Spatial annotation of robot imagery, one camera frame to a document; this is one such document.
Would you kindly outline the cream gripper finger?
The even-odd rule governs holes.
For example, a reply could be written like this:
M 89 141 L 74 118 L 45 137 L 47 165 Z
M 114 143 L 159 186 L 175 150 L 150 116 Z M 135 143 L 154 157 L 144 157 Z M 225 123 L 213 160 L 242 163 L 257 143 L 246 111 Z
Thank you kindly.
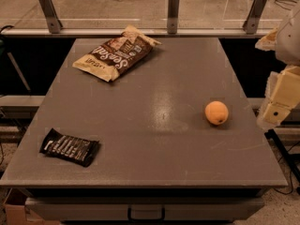
M 259 109 L 257 125 L 261 129 L 273 129 L 278 127 L 290 114 L 292 108 L 288 105 L 278 103 L 270 98 L 265 98 Z

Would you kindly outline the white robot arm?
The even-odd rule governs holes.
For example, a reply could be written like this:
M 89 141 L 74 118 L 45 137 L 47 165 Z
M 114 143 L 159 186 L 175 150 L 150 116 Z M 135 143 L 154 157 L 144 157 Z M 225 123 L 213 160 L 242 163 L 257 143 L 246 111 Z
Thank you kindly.
M 272 71 L 267 79 L 257 124 L 268 130 L 279 126 L 300 103 L 300 2 L 255 48 L 274 51 L 276 59 L 286 65 L 280 72 Z

